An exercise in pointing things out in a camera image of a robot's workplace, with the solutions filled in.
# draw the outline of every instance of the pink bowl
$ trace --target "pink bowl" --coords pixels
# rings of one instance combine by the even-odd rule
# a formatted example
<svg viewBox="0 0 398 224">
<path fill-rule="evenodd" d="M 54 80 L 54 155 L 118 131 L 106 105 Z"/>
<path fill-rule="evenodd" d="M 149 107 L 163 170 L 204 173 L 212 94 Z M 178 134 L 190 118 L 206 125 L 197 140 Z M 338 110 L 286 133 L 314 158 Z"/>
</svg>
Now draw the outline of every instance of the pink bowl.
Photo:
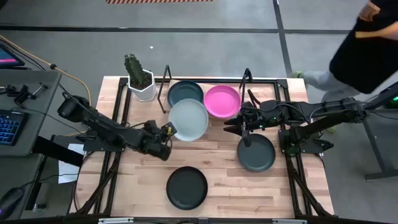
<svg viewBox="0 0 398 224">
<path fill-rule="evenodd" d="M 205 95 L 206 109 L 218 118 L 229 118 L 241 107 L 239 93 L 230 86 L 217 85 L 209 89 Z"/>
</svg>

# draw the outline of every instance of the computer monitor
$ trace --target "computer monitor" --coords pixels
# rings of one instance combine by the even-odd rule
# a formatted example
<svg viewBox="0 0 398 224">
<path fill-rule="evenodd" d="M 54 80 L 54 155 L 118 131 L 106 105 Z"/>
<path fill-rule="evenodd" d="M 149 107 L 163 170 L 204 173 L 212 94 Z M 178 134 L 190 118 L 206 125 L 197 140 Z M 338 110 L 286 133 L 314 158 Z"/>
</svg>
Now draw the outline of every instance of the computer monitor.
<svg viewBox="0 0 398 224">
<path fill-rule="evenodd" d="M 6 46 L 0 44 L 0 68 L 23 66 L 25 63 L 17 58 Z"/>
</svg>

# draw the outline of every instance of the wooden tabletop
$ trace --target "wooden tabletop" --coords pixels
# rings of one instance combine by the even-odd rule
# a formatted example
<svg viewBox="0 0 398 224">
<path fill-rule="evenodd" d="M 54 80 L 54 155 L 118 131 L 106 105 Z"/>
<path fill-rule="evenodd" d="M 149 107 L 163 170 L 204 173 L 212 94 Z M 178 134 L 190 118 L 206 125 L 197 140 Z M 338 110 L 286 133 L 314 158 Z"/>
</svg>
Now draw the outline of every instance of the wooden tabletop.
<svg viewBox="0 0 398 224">
<path fill-rule="evenodd" d="M 112 117 L 120 77 L 104 77 L 97 109 Z M 302 79 L 287 79 L 292 101 L 308 101 Z M 227 84 L 238 89 L 239 84 Z M 169 84 L 161 93 L 162 102 Z M 259 101 L 273 100 L 274 87 L 268 84 L 247 84 Z M 119 122 L 122 115 L 120 107 Z M 132 125 L 154 119 L 158 126 L 167 123 L 158 101 L 141 103 L 132 96 L 128 122 Z M 244 169 L 237 157 L 240 137 L 223 131 L 223 120 L 210 118 L 207 132 L 197 141 L 173 140 L 168 161 L 132 150 L 122 154 L 112 216 L 124 217 L 211 217 L 211 218 L 293 218 L 292 199 L 284 155 L 277 139 L 278 127 L 256 131 L 269 138 L 275 146 L 276 160 L 265 172 Z M 83 165 L 78 179 L 76 201 L 81 207 L 88 200 L 100 179 L 103 152 L 94 153 Z M 308 188 L 324 208 L 333 213 L 325 171 L 319 158 L 302 154 Z M 202 205 L 194 210 L 175 208 L 168 200 L 165 188 L 170 174 L 182 166 L 200 169 L 207 178 L 209 190 Z M 304 212 L 302 193 L 298 189 L 300 208 Z"/>
</svg>

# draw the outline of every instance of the white planter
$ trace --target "white planter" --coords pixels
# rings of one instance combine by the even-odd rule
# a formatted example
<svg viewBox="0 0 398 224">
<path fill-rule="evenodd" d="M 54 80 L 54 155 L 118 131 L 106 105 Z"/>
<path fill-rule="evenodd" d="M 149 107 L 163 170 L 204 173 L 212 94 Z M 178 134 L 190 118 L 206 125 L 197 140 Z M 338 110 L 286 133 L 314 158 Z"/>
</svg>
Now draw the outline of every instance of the white planter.
<svg viewBox="0 0 398 224">
<path fill-rule="evenodd" d="M 154 74 L 150 71 L 142 69 L 145 73 L 149 74 L 152 77 L 152 84 L 143 90 L 137 90 L 130 85 L 130 76 L 129 77 L 129 88 L 130 90 L 137 96 L 139 101 L 151 101 L 155 98 L 156 95 L 156 85 L 155 85 L 155 78 Z"/>
</svg>

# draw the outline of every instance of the backlit keyboard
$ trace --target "backlit keyboard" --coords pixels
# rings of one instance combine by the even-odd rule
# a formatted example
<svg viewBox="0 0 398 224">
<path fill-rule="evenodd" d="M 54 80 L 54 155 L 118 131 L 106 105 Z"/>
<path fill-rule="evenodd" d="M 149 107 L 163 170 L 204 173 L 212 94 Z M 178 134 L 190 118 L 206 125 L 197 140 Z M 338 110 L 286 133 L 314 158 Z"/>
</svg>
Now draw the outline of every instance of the backlit keyboard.
<svg viewBox="0 0 398 224">
<path fill-rule="evenodd" d="M 26 118 L 27 114 L 23 112 L 0 110 L 0 144 L 14 146 Z"/>
</svg>

